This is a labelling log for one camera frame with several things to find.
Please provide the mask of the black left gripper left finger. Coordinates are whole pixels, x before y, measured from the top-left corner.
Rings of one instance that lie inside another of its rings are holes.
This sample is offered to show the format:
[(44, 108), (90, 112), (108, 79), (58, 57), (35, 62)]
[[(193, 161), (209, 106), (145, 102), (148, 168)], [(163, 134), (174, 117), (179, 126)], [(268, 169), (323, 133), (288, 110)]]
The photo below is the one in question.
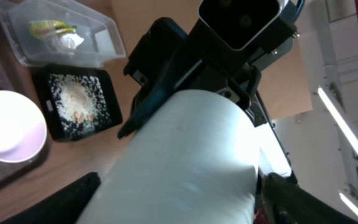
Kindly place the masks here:
[(98, 173), (90, 172), (2, 223), (75, 223), (100, 185)]

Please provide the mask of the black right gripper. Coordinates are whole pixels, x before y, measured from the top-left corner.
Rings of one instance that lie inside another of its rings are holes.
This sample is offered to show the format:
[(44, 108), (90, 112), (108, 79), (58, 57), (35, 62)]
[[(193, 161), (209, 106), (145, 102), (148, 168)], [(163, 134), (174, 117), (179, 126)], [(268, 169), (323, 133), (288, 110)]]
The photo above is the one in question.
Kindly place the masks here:
[(190, 32), (161, 17), (139, 40), (124, 74), (140, 90), (118, 138), (138, 131), (172, 95), (189, 89), (233, 96), (256, 126), (268, 120), (257, 88), (262, 70), (292, 48), (299, 4), (202, 1), (198, 15)]

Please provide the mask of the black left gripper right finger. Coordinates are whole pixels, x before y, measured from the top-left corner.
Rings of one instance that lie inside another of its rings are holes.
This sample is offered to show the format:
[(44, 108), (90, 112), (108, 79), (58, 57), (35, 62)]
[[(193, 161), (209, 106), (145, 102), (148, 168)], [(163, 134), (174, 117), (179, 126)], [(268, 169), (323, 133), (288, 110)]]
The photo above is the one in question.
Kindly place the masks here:
[(269, 173), (263, 177), (260, 196), (270, 223), (358, 223), (357, 220), (342, 214), (276, 173)]

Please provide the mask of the pale green plastic cup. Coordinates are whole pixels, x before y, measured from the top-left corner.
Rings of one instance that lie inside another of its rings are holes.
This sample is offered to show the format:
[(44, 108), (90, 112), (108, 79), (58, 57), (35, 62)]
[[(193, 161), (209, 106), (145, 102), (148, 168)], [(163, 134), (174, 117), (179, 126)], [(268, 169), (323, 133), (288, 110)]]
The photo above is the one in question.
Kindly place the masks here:
[(229, 99), (174, 94), (137, 132), (79, 223), (252, 223), (260, 149)]

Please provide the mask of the leftover rice pile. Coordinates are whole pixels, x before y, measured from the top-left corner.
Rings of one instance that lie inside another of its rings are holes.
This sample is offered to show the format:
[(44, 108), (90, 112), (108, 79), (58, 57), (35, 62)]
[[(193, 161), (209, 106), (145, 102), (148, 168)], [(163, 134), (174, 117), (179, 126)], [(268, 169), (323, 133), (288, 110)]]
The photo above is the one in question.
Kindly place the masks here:
[(80, 140), (112, 125), (98, 77), (51, 73), (48, 84), (67, 139)]

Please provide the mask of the green snack wrapper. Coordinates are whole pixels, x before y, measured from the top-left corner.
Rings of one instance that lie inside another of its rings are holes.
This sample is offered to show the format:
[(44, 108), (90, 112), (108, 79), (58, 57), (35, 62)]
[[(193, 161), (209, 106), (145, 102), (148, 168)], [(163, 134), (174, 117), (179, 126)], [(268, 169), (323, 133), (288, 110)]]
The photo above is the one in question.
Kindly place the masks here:
[(69, 34), (76, 30), (77, 26), (70, 26), (66, 22), (57, 20), (29, 21), (27, 28), (32, 37), (43, 40), (51, 35)]

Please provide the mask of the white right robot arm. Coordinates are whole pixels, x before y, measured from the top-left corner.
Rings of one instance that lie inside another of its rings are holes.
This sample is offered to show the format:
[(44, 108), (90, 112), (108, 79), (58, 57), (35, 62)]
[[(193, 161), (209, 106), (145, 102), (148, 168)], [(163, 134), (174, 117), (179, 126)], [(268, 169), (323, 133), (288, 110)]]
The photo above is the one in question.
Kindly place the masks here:
[(234, 96), (259, 132), (261, 174), (292, 179), (290, 161), (257, 88), (262, 70), (293, 47), (303, 6), (303, 1), (204, 0), (189, 32), (172, 18), (155, 20), (124, 68), (141, 88), (118, 138), (139, 130), (178, 91)]

